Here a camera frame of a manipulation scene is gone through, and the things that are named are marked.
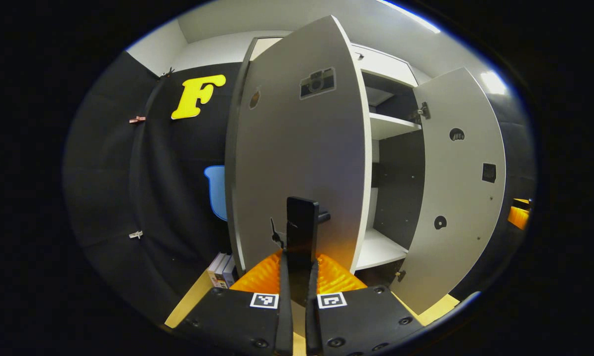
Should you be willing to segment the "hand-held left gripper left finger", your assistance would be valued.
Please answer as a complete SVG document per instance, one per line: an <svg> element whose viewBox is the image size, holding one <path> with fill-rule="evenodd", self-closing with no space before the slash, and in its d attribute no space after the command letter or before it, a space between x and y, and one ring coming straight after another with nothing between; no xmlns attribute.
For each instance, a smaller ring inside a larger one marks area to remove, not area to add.
<svg viewBox="0 0 594 356"><path fill-rule="evenodd" d="M211 288L187 311L176 335L197 356L293 356L288 266L278 250L231 288Z"/></svg>

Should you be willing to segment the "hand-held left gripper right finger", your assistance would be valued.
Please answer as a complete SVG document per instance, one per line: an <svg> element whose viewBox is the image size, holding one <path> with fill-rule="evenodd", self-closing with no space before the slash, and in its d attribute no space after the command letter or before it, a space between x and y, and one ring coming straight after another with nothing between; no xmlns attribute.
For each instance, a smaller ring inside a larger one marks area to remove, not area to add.
<svg viewBox="0 0 594 356"><path fill-rule="evenodd" d="M308 356L388 356L423 329L387 286L367 286L331 257L317 255L306 301Z"/></svg>

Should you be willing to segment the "beige cabinet door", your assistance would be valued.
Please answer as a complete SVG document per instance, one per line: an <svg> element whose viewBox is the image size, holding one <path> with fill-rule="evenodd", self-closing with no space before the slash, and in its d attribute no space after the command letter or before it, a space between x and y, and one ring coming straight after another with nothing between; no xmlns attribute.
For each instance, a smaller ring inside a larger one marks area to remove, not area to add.
<svg viewBox="0 0 594 356"><path fill-rule="evenodd" d="M505 195L506 156L495 112L466 68L414 88L428 106L421 127L425 182L401 281L390 287L422 314L469 273L493 235Z"/></svg>
<svg viewBox="0 0 594 356"><path fill-rule="evenodd" d="M225 199L232 252L247 271L279 249L287 198L331 214L316 252L356 271L369 212L372 147L362 72L331 14L248 53L232 98Z"/></svg>

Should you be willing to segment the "black door handle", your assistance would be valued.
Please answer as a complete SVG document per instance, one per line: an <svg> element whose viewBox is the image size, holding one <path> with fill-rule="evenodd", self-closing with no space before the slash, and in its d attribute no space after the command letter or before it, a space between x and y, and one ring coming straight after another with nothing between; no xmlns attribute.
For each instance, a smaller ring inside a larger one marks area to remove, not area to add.
<svg viewBox="0 0 594 356"><path fill-rule="evenodd" d="M307 304L311 266L316 260L319 225L331 214L319 202L291 196L287 198L287 257L291 300L299 306Z"/></svg>

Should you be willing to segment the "beige double-door shoe cabinet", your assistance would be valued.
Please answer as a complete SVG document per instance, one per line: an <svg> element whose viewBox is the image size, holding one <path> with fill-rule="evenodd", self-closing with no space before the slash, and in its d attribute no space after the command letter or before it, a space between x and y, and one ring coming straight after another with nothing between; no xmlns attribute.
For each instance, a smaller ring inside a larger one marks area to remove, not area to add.
<svg viewBox="0 0 594 356"><path fill-rule="evenodd" d="M412 88L387 85L383 80L377 81L376 77L366 74L362 74L362 77L369 113L421 123L410 115L417 107ZM371 139L371 147L372 176L366 229L374 228L398 245L409 249L419 218L424 188L425 152L421 130L383 140ZM272 228L272 241L280 247L280 243L285 240L285 232ZM404 260L356 272L363 281L389 284L395 280L394 273L401 268Z"/></svg>

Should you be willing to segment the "white cabinet shelf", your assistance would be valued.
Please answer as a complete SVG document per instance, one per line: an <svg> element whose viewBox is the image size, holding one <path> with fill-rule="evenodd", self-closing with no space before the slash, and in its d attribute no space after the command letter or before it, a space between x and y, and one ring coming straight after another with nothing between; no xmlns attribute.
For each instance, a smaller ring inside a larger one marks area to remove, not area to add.
<svg viewBox="0 0 594 356"><path fill-rule="evenodd" d="M408 249L392 241L378 230L368 228L362 243L356 248L357 261L354 270L382 266L390 262L405 259Z"/></svg>
<svg viewBox="0 0 594 356"><path fill-rule="evenodd" d="M373 140L388 139L390 137L412 133L422 129L419 124L386 115L369 113L369 117L371 138Z"/></svg>

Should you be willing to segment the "dark blue upright book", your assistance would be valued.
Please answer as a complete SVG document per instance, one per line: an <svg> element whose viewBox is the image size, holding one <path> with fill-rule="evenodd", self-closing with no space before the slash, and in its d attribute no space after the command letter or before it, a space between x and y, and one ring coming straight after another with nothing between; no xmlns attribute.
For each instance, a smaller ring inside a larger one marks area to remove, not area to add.
<svg viewBox="0 0 594 356"><path fill-rule="evenodd" d="M228 262L225 264L225 267L222 271L222 275L224 277L226 288L230 289L238 279L237 266L233 256L229 257Z"/></svg>

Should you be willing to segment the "small ceiling light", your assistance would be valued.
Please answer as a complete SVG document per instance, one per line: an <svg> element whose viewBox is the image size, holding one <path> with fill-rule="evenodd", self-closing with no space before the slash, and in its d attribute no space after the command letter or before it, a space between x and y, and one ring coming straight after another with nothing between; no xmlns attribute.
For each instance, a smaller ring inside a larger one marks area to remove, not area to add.
<svg viewBox="0 0 594 356"><path fill-rule="evenodd" d="M480 78L489 94L505 95L508 92L507 85L495 71L485 71L480 74Z"/></svg>

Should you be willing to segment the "black backdrop cloth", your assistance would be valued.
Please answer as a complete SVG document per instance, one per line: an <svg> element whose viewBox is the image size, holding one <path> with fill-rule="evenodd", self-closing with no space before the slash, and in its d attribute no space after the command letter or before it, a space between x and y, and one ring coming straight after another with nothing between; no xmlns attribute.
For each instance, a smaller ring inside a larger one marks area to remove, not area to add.
<svg viewBox="0 0 594 356"><path fill-rule="evenodd" d="M67 139L63 192L85 257L132 307L161 326L218 253L232 255L225 149L247 53L160 79L124 51L80 106ZM536 196L536 146L521 103L484 90L500 126L506 185L484 252L449 293L485 289L520 239L505 235L514 198ZM130 124L136 116L145 122ZM129 234L141 230L140 240Z"/></svg>

